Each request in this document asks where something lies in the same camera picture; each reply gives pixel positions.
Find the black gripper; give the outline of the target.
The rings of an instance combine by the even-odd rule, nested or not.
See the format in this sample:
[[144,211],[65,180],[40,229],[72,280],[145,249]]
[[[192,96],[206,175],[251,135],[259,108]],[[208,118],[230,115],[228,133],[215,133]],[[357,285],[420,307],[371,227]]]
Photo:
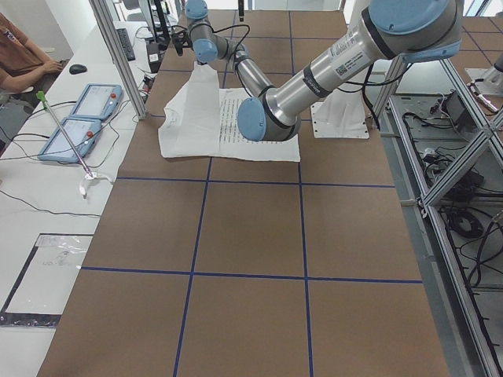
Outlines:
[[171,42],[178,56],[183,55],[184,49],[193,48],[192,40],[190,39],[189,33],[187,31],[175,32],[171,36]]

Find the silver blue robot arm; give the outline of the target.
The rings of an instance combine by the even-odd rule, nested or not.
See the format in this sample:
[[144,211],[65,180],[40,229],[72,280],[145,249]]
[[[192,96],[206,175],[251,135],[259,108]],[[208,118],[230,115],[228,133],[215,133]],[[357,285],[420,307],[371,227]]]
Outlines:
[[412,62],[455,55],[461,45],[461,1],[371,1],[345,36],[280,87],[272,85],[241,42],[217,35],[204,1],[185,4],[187,33],[203,64],[228,60],[251,94],[237,112],[249,141],[287,141],[299,130],[298,115],[377,60],[398,55]]

